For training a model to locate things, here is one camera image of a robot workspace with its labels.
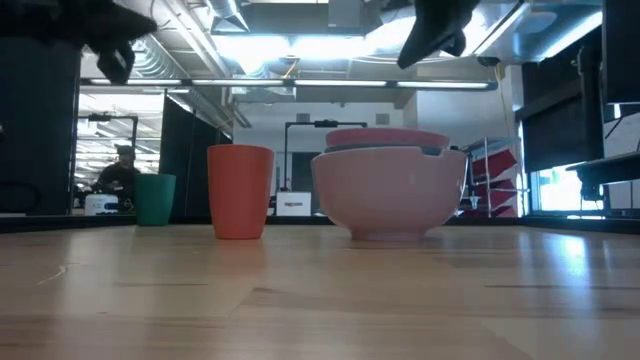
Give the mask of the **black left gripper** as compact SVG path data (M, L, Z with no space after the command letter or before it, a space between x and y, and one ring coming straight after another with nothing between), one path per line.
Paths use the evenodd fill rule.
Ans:
M29 22L30 35L38 40L89 47L99 70L116 85L130 78L135 61L131 43L158 29L152 18L114 1L59 1L57 11L38 10Z

